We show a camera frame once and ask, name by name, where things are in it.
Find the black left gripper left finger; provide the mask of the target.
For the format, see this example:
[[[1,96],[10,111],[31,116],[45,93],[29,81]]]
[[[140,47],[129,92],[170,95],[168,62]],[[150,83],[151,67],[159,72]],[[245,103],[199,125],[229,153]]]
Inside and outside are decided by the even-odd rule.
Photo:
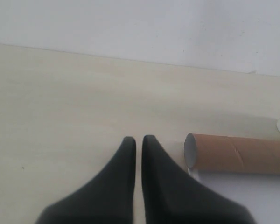
[[[125,137],[104,168],[83,187],[49,205],[38,224],[132,224],[136,142]]]

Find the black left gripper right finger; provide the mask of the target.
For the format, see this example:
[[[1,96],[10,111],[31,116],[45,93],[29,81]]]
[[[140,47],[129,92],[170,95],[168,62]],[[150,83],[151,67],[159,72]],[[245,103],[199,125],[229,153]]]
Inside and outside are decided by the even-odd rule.
[[[248,209],[190,177],[157,138],[142,143],[141,181],[148,224],[252,224]]]

